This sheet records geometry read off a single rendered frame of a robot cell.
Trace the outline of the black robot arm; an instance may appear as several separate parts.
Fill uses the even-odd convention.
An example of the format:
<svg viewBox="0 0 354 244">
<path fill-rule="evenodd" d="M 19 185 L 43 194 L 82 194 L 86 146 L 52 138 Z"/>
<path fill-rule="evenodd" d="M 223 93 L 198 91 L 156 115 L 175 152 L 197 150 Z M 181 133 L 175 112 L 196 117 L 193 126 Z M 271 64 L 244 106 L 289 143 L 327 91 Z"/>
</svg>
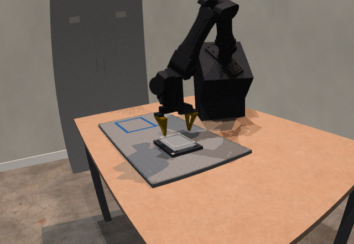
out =
<svg viewBox="0 0 354 244">
<path fill-rule="evenodd" d="M 232 33 L 232 18 L 239 5 L 231 0 L 198 0 L 201 5 L 197 18 L 185 40 L 174 51 L 167 69 L 159 71 L 150 80 L 149 88 L 157 95 L 160 105 L 168 107 L 167 92 L 183 90 L 183 80 L 190 79 L 196 72 L 201 47 L 210 30 L 216 23 L 215 42 L 205 50 L 212 55 L 233 76 L 244 68 L 233 57 L 237 51 L 236 38 Z"/>
</svg>

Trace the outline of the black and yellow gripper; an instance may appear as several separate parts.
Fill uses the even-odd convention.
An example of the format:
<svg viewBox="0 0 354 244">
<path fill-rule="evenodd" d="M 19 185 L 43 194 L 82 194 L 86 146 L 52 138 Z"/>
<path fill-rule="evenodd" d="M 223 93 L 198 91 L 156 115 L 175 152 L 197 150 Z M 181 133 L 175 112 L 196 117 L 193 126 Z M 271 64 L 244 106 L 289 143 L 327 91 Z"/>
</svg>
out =
<svg viewBox="0 0 354 244">
<path fill-rule="evenodd" d="M 159 106 L 159 112 L 154 113 L 154 117 L 159 124 L 163 135 L 166 137 L 167 118 L 164 114 L 178 112 L 179 115 L 185 115 L 186 126 L 188 131 L 191 130 L 192 124 L 198 114 L 198 110 L 194 109 L 191 104 L 184 103 L 183 90 L 177 94 L 176 91 L 167 92 L 168 107 Z M 189 118 L 191 116 L 190 124 Z"/>
</svg>

